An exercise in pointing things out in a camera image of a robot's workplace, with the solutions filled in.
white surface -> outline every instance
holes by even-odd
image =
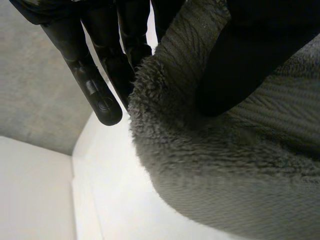
[[[148,43],[154,49],[152,15],[149,20]],[[235,239],[188,220],[160,199],[136,157],[127,114],[112,127],[93,114],[74,149],[73,166],[75,183],[83,187],[78,198],[87,203],[75,199],[78,240]]]
[[[76,239],[71,157],[0,136],[0,239]]]

gray background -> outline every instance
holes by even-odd
[[[71,155],[91,107],[41,27],[7,0],[0,2],[0,52],[0,135]]]

fluffy gray towel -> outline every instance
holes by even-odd
[[[205,118],[195,91],[229,18],[225,1],[189,0],[144,61],[129,105],[137,155],[189,219],[249,239],[319,239],[320,35],[241,104]]]

plush textile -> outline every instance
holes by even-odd
[[[195,91],[229,17],[222,0],[189,0],[144,61],[129,105],[137,155],[191,220],[248,239],[318,239],[320,35],[241,104],[205,118]]]

white wall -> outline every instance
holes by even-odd
[[[0,136],[0,239],[76,239],[71,157]]]

